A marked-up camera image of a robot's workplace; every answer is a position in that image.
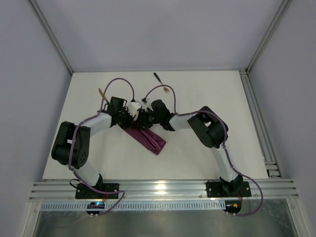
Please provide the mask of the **purple cloth napkin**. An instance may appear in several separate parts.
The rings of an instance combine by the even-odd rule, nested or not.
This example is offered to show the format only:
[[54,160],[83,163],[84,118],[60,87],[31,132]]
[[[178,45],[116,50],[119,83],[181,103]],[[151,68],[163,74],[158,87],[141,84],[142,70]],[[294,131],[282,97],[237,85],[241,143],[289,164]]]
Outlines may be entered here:
[[163,138],[149,129],[139,130],[130,127],[125,132],[155,155],[159,155],[166,145],[166,141]]

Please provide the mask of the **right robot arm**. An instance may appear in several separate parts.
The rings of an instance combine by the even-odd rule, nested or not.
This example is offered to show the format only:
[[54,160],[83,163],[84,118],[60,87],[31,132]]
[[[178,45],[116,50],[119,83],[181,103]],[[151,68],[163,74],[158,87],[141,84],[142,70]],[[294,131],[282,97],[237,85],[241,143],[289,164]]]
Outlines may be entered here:
[[239,190],[243,177],[236,170],[226,146],[229,129],[209,107],[178,114],[171,113],[162,100],[155,100],[150,109],[141,109],[138,112],[132,126],[144,130],[154,124],[159,124],[166,131],[191,129],[199,141],[211,150],[219,168],[220,183],[225,194],[232,196]]

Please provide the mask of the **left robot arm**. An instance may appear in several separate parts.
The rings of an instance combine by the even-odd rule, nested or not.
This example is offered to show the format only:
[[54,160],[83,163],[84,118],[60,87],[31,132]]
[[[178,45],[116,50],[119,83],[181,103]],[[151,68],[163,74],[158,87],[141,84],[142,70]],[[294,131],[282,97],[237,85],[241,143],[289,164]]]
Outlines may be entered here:
[[89,162],[89,147],[92,136],[113,126],[129,128],[142,105],[131,100],[112,97],[102,103],[97,113],[80,123],[64,121],[60,124],[53,143],[51,157],[66,166],[76,177],[77,199],[117,199],[123,192],[118,184],[105,184],[103,177]]

